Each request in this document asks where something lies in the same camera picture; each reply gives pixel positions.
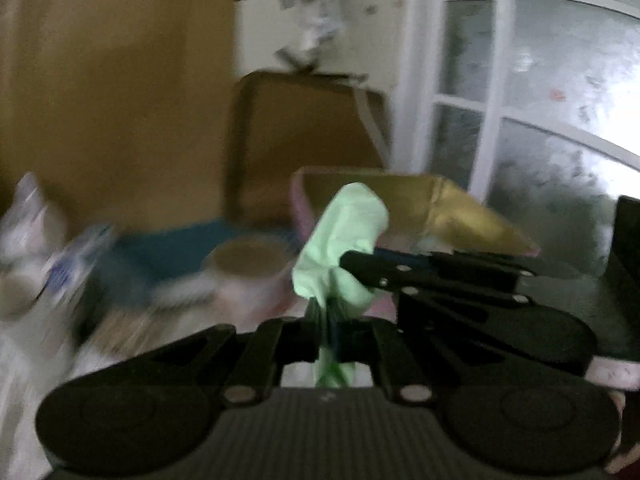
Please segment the white plastic bag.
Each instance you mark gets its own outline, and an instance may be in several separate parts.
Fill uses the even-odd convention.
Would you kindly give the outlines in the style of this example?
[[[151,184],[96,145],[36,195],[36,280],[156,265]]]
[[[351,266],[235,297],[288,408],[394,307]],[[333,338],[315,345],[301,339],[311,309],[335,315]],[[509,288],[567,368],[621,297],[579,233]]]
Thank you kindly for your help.
[[[18,181],[1,218],[1,317],[28,311],[37,301],[52,258],[66,243],[67,223],[34,174]]]

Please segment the white blue packet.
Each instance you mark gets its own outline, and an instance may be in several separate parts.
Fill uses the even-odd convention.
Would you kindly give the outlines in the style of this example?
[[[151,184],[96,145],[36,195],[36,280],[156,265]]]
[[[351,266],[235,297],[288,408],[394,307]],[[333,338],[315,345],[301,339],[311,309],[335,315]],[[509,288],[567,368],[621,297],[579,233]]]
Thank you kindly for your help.
[[[112,224],[94,224],[74,237],[51,260],[42,296],[54,308],[72,303],[84,288],[96,263],[115,244],[117,238]]]

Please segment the large brown cardboard panel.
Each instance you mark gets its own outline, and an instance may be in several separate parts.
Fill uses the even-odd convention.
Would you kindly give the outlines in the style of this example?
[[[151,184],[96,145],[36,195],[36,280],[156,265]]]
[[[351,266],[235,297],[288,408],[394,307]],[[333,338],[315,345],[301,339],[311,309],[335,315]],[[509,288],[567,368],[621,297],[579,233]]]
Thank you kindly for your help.
[[[233,0],[1,0],[1,197],[35,174],[70,225],[221,211]]]

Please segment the teal patterned cushion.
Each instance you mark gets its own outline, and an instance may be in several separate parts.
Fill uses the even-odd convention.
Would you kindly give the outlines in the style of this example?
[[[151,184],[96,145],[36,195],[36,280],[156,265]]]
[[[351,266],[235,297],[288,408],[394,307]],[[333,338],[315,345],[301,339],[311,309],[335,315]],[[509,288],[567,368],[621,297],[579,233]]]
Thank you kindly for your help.
[[[204,263],[214,248],[245,234],[279,237],[295,255],[292,231],[249,230],[224,220],[158,234],[119,237],[96,263],[90,283],[110,309],[175,311],[214,299],[213,279]]]

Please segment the light green soft cloth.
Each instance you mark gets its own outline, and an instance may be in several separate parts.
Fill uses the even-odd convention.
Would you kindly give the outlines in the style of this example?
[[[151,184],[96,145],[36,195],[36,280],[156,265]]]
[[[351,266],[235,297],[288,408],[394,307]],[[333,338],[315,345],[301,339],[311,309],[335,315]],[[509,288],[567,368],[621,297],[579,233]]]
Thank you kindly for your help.
[[[320,310],[321,346],[314,364],[318,387],[350,387],[354,381],[355,365],[335,357],[335,324],[378,312],[386,298],[342,269],[340,260],[346,252],[372,255],[389,223],[382,200],[367,185],[349,183],[333,196],[293,266],[294,292]]]

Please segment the round pink white tin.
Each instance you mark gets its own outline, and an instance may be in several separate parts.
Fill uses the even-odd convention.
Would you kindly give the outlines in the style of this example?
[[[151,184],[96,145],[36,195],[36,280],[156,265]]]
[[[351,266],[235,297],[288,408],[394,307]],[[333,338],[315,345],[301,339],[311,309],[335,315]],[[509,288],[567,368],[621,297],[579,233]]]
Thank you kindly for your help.
[[[273,235],[245,234],[220,244],[204,270],[213,279],[212,307],[222,322],[240,332],[291,309],[294,252]]]

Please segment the pink gold metal tin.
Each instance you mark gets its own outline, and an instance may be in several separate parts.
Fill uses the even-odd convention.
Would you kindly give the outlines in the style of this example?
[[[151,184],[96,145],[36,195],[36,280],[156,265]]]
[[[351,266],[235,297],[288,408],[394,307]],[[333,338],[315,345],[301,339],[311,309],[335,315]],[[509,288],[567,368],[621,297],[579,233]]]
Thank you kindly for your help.
[[[367,185],[390,215],[375,247],[398,252],[495,252],[534,256],[538,246],[500,214],[482,205],[451,180],[431,174],[393,174],[381,169],[306,167],[291,184],[293,217],[304,246],[333,196],[349,183]],[[390,295],[378,312],[396,318]]]

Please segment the white framed glass door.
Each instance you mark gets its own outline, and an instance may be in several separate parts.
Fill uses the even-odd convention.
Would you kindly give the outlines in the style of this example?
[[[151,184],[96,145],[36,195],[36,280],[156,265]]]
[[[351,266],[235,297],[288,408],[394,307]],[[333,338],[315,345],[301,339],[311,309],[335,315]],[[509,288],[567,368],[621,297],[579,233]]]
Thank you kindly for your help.
[[[392,165],[589,274],[639,193],[639,0],[405,0]]]

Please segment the white patterned table cloth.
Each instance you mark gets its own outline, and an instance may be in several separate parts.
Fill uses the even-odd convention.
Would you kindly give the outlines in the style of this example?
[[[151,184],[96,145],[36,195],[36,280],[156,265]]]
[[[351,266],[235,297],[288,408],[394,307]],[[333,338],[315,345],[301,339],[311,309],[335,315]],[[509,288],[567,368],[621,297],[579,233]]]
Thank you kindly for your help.
[[[240,332],[282,312],[299,314],[287,299],[269,310],[233,311],[209,285],[146,307],[107,301],[86,289],[73,306],[53,307],[25,283],[1,286],[1,475],[40,479],[50,466],[36,437],[43,397],[66,380],[160,348],[220,323]]]

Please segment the brown tray leaning on wall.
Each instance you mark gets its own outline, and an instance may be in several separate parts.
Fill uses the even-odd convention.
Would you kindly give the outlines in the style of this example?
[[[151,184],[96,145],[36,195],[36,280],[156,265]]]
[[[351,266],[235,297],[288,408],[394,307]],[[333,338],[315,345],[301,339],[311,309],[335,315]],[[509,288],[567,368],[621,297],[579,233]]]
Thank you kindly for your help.
[[[234,86],[222,215],[243,226],[291,222],[290,182],[304,167],[381,168],[361,116],[387,126],[385,96],[320,76],[258,70]]]

